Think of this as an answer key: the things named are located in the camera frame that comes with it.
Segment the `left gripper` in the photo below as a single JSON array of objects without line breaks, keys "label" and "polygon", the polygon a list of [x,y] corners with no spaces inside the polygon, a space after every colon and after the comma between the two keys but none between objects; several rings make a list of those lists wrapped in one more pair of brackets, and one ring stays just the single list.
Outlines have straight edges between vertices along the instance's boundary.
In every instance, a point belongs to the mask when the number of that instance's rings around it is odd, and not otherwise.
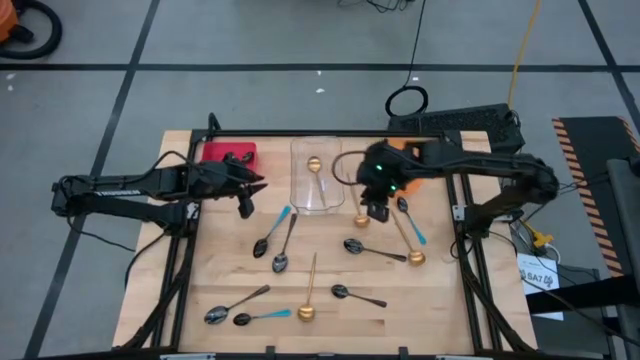
[{"label": "left gripper", "polygon": [[265,185],[246,185],[264,179],[263,176],[246,171],[246,167],[235,159],[223,162],[202,162],[197,166],[197,197],[218,199],[221,197],[251,198],[263,190]]}]

